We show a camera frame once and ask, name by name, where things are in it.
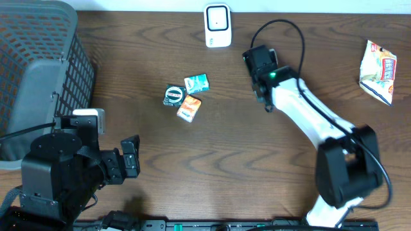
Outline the small teal candy box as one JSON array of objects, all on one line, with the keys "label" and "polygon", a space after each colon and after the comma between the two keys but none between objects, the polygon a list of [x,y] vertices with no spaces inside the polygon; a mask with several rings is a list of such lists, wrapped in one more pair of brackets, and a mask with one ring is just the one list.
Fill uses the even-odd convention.
[{"label": "small teal candy box", "polygon": [[184,79],[188,94],[204,92],[209,90],[209,82],[206,74],[190,76]]}]

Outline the small orange candy box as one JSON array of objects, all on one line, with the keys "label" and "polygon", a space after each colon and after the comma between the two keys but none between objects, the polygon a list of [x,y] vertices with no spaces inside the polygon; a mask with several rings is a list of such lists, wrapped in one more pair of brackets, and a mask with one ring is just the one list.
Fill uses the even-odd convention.
[{"label": "small orange candy box", "polygon": [[186,122],[191,123],[198,112],[202,102],[190,95],[187,95],[179,109],[177,110],[177,116]]}]

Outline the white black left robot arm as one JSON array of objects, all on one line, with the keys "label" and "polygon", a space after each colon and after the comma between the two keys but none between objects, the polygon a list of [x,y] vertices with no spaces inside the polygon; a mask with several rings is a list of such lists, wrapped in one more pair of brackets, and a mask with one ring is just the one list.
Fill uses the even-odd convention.
[{"label": "white black left robot arm", "polygon": [[56,117],[50,127],[22,159],[22,184],[4,198],[1,230],[73,230],[97,190],[140,173],[138,135],[102,151],[95,115]]}]

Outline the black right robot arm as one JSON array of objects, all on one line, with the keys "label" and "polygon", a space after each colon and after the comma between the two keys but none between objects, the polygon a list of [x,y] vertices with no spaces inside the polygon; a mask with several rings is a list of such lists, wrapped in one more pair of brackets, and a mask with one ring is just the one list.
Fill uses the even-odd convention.
[{"label": "black right robot arm", "polygon": [[278,66],[274,49],[254,47],[242,57],[252,89],[265,110],[279,110],[288,116],[317,150],[315,185],[319,197],[305,222],[316,227],[342,227],[348,213],[383,183],[376,133],[332,112],[296,71]]}]

